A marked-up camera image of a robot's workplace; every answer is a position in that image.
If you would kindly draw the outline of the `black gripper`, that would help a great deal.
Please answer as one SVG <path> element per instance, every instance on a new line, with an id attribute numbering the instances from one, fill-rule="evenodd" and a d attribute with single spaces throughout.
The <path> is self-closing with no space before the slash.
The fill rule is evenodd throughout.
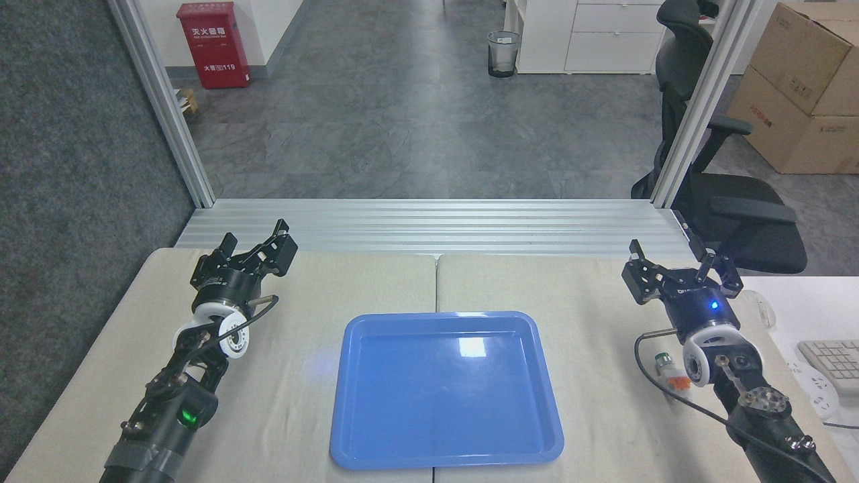
<path id="1" fill-rule="evenodd" d="M 228 265 L 238 244 L 233 233 L 208 256 L 201 256 L 191 275 L 191 286 L 197 290 L 193 311 L 203 303 L 231 305 L 240 311 L 252 311 L 250 301 L 261 293 L 262 278 L 267 274 L 283 277 L 297 254 L 297 242 L 289 235 L 289 224 L 279 218 L 271 236 L 250 251 L 238 254 L 238 270 Z"/>
<path id="2" fill-rule="evenodd" d="M 740 329 L 728 299 L 736 299 L 744 285 L 730 257 L 704 253 L 698 259 L 695 275 L 696 284 L 702 287 L 678 288 L 674 269 L 647 260 L 638 239 L 631 240 L 629 252 L 631 257 L 621 272 L 629 292 L 639 305 L 662 300 L 679 342 L 687 342 L 707 327 L 727 325 Z"/>

